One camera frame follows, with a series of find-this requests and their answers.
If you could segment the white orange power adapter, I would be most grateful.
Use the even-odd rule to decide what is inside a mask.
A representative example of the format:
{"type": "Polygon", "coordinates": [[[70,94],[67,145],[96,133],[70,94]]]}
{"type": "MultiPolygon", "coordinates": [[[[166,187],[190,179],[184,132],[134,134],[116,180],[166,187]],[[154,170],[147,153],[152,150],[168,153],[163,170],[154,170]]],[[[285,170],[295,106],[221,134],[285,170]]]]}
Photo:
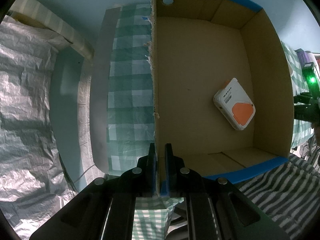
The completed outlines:
{"type": "Polygon", "coordinates": [[[237,131],[243,131],[255,115],[252,100],[236,78],[225,82],[214,95],[213,103],[237,131]]]}

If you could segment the blue cardboard box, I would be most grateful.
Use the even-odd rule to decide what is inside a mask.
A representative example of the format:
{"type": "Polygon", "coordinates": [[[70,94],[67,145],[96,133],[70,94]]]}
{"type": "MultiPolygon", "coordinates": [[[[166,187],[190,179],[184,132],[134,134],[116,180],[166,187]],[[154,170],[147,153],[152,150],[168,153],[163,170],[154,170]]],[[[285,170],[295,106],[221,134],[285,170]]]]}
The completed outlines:
{"type": "Polygon", "coordinates": [[[187,168],[232,183],[288,161],[293,132],[289,66],[264,8],[251,0],[152,0],[155,132],[187,168]],[[213,103],[236,78],[255,106],[243,131],[213,103]]]}

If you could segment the grey striped towel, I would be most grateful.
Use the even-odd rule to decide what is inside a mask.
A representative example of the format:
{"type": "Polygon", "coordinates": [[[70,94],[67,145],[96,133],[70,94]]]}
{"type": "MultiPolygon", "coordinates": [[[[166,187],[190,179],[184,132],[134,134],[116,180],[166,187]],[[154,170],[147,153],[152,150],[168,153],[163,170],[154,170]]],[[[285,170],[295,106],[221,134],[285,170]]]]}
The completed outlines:
{"type": "Polygon", "coordinates": [[[319,146],[311,137],[299,156],[236,187],[291,239],[298,239],[319,214],[319,146]]]}

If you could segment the silver crinkled foil sheet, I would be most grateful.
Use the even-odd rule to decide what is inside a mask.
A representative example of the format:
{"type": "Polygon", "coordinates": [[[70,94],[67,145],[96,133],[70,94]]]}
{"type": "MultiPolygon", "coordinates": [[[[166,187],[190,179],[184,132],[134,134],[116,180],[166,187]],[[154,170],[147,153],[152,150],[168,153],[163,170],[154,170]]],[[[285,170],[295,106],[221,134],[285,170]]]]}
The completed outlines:
{"type": "Polygon", "coordinates": [[[75,195],[49,118],[56,57],[68,45],[49,29],[1,22],[1,210],[21,239],[75,195]]]}

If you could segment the green checkered tablecloth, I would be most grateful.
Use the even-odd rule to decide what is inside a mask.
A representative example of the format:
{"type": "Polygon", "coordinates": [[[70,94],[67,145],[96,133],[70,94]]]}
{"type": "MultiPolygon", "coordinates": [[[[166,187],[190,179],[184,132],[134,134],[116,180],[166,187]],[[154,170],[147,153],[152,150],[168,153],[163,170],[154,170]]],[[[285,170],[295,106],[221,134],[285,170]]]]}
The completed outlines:
{"type": "Polygon", "coordinates": [[[150,67],[151,4],[120,7],[108,76],[108,173],[136,167],[155,141],[150,67]]]}

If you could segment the beige striped cushion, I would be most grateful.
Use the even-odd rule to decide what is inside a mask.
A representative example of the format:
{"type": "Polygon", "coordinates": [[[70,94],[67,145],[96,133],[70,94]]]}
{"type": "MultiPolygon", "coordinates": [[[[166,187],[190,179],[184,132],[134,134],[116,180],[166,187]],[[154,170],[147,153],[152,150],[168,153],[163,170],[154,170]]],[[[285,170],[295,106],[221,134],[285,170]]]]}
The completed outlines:
{"type": "Polygon", "coordinates": [[[47,28],[63,36],[71,47],[88,61],[93,60],[93,46],[71,25],[37,0],[16,0],[9,12],[24,24],[47,28]]]}

